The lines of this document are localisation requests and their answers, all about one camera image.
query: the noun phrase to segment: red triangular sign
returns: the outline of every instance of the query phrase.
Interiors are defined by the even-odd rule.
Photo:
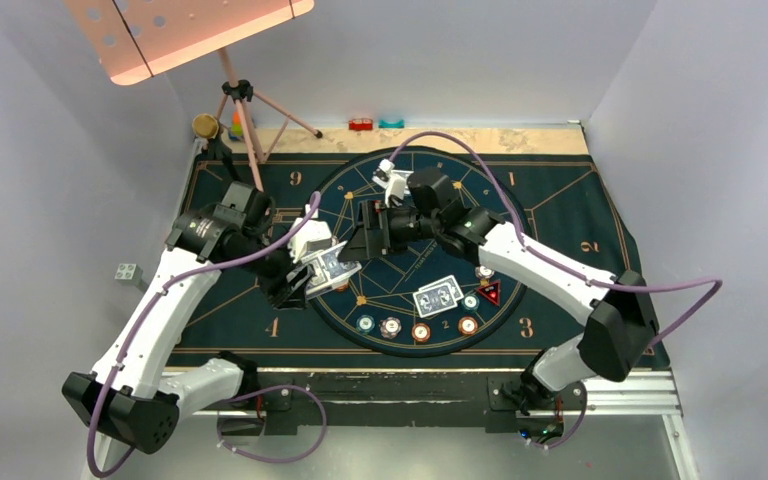
[[[496,280],[490,285],[478,287],[475,291],[480,293],[482,297],[490,300],[493,305],[496,305],[497,307],[499,306],[499,301],[502,298],[502,284],[499,283],[499,280]]]

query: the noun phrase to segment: number 1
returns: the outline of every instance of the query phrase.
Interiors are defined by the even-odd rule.
[[[275,320],[272,320],[272,323],[266,327],[265,332],[271,334],[269,335],[270,337],[278,336],[278,317],[275,317]]]

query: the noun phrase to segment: white wall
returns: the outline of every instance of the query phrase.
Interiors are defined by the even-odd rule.
[[[388,111],[415,125],[566,122],[593,113],[654,4],[317,0],[229,51],[239,75],[317,125]],[[216,111],[223,75],[216,55],[169,72],[190,115]]]
[[[77,478],[86,428],[60,395],[136,306],[186,176],[165,78],[114,86],[60,2],[0,1],[0,478]]]
[[[667,341],[702,478],[768,478],[768,1],[659,2],[587,131],[648,279],[725,277]]]

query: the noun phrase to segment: perforated panel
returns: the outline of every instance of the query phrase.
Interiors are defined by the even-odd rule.
[[[64,0],[114,83],[131,85],[309,12],[314,0]]]

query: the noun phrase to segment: gold number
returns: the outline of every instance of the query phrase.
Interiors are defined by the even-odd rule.
[[[272,320],[272,323],[270,323],[269,326],[266,327],[265,332],[270,334],[269,335],[270,337],[278,336],[278,317],[275,317],[275,320]]]
[[[522,335],[522,338],[531,338],[534,336],[534,327],[531,326],[530,318],[520,318],[519,324],[522,325],[522,328],[519,330],[519,334]]]
[[[582,252],[599,252],[599,244],[596,242],[590,243],[590,242],[581,242],[581,251]]]

